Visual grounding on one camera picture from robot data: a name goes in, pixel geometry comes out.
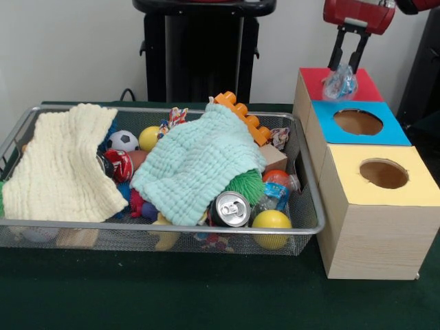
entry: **plastic bag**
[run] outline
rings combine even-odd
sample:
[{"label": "plastic bag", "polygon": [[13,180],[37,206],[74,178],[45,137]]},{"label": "plastic bag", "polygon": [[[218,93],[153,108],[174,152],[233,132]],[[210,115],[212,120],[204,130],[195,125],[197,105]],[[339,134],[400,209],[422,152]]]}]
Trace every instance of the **plastic bag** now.
[{"label": "plastic bag", "polygon": [[357,91],[358,80],[351,66],[339,64],[338,69],[325,80],[323,96],[325,100],[345,101],[353,99]]}]

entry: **soda can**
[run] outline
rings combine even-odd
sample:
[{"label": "soda can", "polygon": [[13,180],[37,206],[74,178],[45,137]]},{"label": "soda can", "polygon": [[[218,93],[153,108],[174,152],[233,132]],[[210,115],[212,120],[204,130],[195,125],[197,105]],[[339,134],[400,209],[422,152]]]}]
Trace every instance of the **soda can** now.
[{"label": "soda can", "polygon": [[237,192],[225,191],[211,204],[211,219],[222,227],[242,227],[250,218],[250,205]]}]

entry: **black cable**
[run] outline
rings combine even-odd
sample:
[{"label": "black cable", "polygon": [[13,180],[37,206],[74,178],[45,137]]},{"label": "black cable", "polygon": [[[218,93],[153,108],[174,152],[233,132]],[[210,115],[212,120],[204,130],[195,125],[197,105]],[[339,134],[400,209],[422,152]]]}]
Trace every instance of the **black cable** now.
[{"label": "black cable", "polygon": [[127,94],[127,93],[130,94],[132,101],[133,101],[133,102],[136,102],[135,94],[134,94],[133,91],[132,91],[131,89],[129,89],[129,88],[124,89],[124,91],[122,92],[121,97],[119,98],[119,101],[123,101],[124,98],[125,98],[125,94]]}]

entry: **white wall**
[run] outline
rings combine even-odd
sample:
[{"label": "white wall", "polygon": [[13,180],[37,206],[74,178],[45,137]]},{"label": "white wall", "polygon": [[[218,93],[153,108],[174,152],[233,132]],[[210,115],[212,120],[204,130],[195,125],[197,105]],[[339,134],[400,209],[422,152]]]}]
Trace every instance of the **white wall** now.
[{"label": "white wall", "polygon": [[[298,68],[327,65],[336,27],[322,21],[322,4],[278,0],[261,18],[252,102],[292,102]],[[394,110],[426,17],[398,13],[367,45],[362,66]],[[130,0],[0,0],[0,141],[42,100],[116,100],[125,87],[144,100],[143,37],[143,14]],[[347,57],[357,42],[349,40]]]},{"label": "white wall", "polygon": [[[260,18],[260,60],[254,66],[252,102],[288,103],[293,99],[299,67],[327,66],[336,26],[322,20],[324,0],[278,0],[276,11]],[[428,12],[406,16],[397,11],[383,36],[372,36],[361,67],[367,68],[393,111],[400,99],[419,47]],[[359,37],[347,34],[348,62]]]}]

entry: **stacked boxes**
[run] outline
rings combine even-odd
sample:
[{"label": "stacked boxes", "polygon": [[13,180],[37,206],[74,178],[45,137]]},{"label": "stacked boxes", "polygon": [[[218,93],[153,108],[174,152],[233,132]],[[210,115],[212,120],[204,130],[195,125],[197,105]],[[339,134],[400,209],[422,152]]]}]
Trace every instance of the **stacked boxes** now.
[{"label": "stacked boxes", "polygon": [[327,276],[414,279],[440,227],[440,190],[367,72],[346,102],[322,100],[328,74],[300,69],[294,102],[327,213]]}]

